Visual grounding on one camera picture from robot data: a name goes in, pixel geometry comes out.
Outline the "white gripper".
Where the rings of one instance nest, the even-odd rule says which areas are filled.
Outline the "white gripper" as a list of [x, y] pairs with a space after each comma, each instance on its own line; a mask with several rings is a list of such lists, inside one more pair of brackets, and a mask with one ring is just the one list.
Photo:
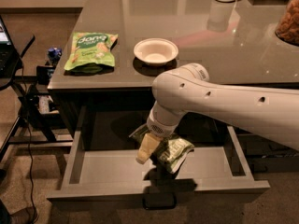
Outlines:
[[170, 136], [185, 115], [185, 111], [171, 110], [155, 102], [147, 118], [150, 133], [144, 135], [136, 161], [144, 164], [163, 141], [163, 137]]

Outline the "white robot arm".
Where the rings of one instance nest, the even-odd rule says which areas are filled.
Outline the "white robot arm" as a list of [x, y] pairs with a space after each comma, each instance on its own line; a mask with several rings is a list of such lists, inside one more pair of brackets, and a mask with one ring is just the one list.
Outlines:
[[155, 103], [149, 133], [136, 160], [143, 164], [189, 112], [202, 114], [292, 149], [299, 149], [299, 90], [213, 84], [198, 63], [161, 73], [152, 83]]

